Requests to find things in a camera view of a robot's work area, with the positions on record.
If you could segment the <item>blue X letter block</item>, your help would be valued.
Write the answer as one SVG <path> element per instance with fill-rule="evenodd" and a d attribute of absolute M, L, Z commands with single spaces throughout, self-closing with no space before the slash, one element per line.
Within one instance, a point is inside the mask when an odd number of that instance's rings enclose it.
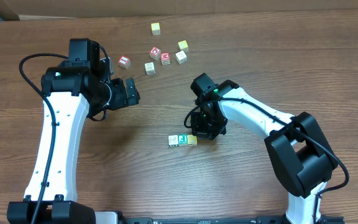
<path fill-rule="evenodd" d="M 194 135 L 187 135 L 187 143 L 189 146 L 197 146 L 198 138 Z"/>

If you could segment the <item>green F letter block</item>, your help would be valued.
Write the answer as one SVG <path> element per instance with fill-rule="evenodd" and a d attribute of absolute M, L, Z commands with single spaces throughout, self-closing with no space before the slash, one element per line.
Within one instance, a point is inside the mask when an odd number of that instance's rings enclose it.
<path fill-rule="evenodd" d="M 188 144 L 188 136 L 186 134 L 178 135 L 178 144 L 180 146 L 185 146 Z"/>

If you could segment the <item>red I letter block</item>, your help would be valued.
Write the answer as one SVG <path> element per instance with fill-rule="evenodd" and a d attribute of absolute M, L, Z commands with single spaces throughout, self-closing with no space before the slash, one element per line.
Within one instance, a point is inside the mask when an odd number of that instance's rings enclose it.
<path fill-rule="evenodd" d="M 129 57 L 126 57 L 125 55 L 122 55 L 119 58 L 118 64 L 120 67 L 124 68 L 124 69 L 128 69 L 131 65 L 131 61 L 129 59 Z"/>

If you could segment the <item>wooden block red side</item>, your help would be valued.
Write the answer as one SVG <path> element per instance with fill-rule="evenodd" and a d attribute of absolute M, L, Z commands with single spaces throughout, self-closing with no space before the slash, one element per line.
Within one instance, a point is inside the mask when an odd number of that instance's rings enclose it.
<path fill-rule="evenodd" d="M 153 62 L 145 63 L 144 66 L 147 75 L 155 74 L 155 67 Z"/>

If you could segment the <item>green B letter block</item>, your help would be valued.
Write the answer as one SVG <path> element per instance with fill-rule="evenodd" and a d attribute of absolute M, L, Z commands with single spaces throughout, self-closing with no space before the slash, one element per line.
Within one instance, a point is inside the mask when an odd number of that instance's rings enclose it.
<path fill-rule="evenodd" d="M 179 145 L 178 135 L 170 135 L 168 137 L 168 145 L 170 147 L 178 147 L 178 145 Z"/>

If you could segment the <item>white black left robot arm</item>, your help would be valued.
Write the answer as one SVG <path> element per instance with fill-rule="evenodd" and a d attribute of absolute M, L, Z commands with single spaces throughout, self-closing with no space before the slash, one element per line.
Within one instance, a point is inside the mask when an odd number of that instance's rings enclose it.
<path fill-rule="evenodd" d="M 21 202 L 10 202 L 9 223 L 119 223 L 115 211 L 96 212 L 77 202 L 76 167 L 86 119 L 139 103 L 133 78 L 112 79 L 111 59 L 90 39 L 70 39 L 69 53 L 50 67 L 35 91 L 44 122 L 37 160 Z"/>

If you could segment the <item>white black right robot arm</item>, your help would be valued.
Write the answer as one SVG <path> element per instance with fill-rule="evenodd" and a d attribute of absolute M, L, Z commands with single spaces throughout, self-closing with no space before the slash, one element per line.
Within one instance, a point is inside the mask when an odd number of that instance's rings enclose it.
<path fill-rule="evenodd" d="M 321 195 L 338 166 L 320 126 L 309 113 L 298 116 L 277 111 L 248 95 L 238 84 L 217 84 L 203 73 L 191 90 L 196 108 L 184 124 L 193 135 L 213 140 L 226 133 L 229 120 L 241 123 L 264 140 L 274 173 L 288 191 L 282 218 L 258 218 L 258 223 L 342 223 L 319 211 Z"/>

